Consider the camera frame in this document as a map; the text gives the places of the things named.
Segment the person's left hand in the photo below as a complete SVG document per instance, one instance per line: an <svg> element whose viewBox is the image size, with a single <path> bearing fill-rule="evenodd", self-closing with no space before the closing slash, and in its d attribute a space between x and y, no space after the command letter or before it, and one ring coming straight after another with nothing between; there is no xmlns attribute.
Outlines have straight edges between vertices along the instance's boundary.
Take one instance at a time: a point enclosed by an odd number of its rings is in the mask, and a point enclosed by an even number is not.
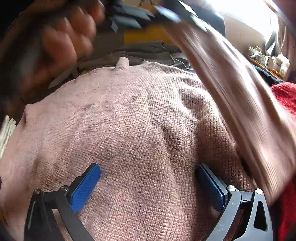
<svg viewBox="0 0 296 241"><path fill-rule="evenodd" d="M95 1L88 8L75 7L70 16L57 20L54 27L46 26L41 43L44 56L33 73L20 83L20 93L25 95L34 89L48 85L54 78L78 60L90 55L92 41L96 36L96 26L105 18L105 8L101 1Z"/></svg>

